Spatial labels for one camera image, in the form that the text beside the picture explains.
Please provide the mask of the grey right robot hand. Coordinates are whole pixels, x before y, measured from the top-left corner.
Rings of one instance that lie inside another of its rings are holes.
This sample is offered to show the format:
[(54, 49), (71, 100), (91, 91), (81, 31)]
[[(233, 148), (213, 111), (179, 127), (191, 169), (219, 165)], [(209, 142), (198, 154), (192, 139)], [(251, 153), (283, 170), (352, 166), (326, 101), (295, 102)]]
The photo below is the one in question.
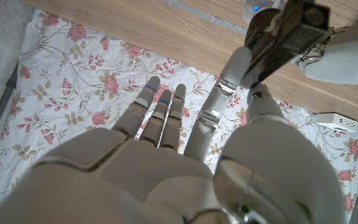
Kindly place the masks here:
[(185, 86), (152, 77), (111, 129), (97, 128), (39, 159), (0, 204), (0, 223), (343, 223), (336, 171), (290, 127), (264, 84), (248, 94), (246, 125), (215, 171), (205, 160), (219, 116), (252, 53), (234, 51), (202, 106), (183, 154)]

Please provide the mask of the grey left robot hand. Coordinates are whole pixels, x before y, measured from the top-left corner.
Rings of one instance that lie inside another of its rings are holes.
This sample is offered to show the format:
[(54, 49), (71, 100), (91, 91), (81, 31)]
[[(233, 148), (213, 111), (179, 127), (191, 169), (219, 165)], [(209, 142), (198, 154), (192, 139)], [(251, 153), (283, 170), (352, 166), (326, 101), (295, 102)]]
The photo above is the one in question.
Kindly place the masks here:
[(241, 7), (249, 25), (244, 45), (252, 51), (244, 88), (288, 62), (314, 80), (358, 85), (358, 21), (331, 27), (330, 9), (314, 1), (242, 1)]

